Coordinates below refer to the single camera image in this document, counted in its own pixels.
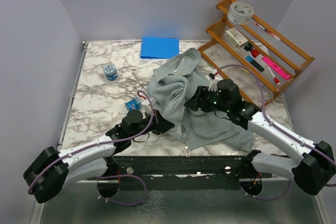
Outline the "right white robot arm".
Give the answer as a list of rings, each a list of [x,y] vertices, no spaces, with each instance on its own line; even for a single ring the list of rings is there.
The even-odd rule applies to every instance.
[[[335,175],[332,147],[325,141],[308,140],[278,122],[253,103],[244,101],[238,86],[231,79],[216,82],[212,90],[199,86],[184,106],[192,111],[225,112],[229,120],[243,129],[256,133],[287,154],[272,156],[253,151],[241,164],[246,177],[269,173],[293,180],[309,195],[317,195]]]

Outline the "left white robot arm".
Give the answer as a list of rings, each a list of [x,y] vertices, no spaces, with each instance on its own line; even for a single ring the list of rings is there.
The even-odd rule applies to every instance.
[[[110,179],[120,171],[113,156],[130,147],[135,138],[153,133],[160,135],[174,127],[158,110],[143,114],[130,111],[112,129],[87,144],[64,150],[44,149],[23,173],[28,194],[45,203],[68,184],[102,177]]]

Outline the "grey zip jacket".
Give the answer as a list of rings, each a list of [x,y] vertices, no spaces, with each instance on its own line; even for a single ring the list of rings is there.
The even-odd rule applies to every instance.
[[[193,106],[197,88],[210,85],[198,68],[200,61],[200,52],[190,48],[154,69],[147,88],[155,101],[153,107],[174,124],[168,134],[190,150],[223,141],[233,149],[250,152],[255,140],[252,132]]]

